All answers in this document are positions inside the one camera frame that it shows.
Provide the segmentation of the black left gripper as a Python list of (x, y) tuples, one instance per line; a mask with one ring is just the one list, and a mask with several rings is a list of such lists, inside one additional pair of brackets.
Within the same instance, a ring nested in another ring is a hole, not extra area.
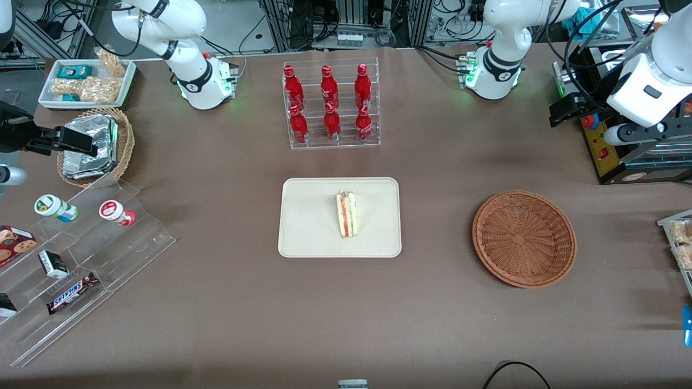
[(591, 99), (581, 95), (565, 95), (549, 107), (550, 126), (556, 128), (565, 122), (581, 119), (586, 113), (603, 113), (606, 117), (621, 114), (606, 103), (616, 89), (622, 69), (611, 69), (603, 74), (597, 69), (578, 70), (578, 82)]

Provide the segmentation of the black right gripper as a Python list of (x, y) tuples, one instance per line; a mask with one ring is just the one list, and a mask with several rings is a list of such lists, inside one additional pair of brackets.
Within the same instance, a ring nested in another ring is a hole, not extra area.
[(36, 126), (32, 115), (1, 102), (1, 153), (22, 151), (50, 157), (52, 146), (57, 151), (97, 157), (98, 148), (91, 136), (70, 128)]

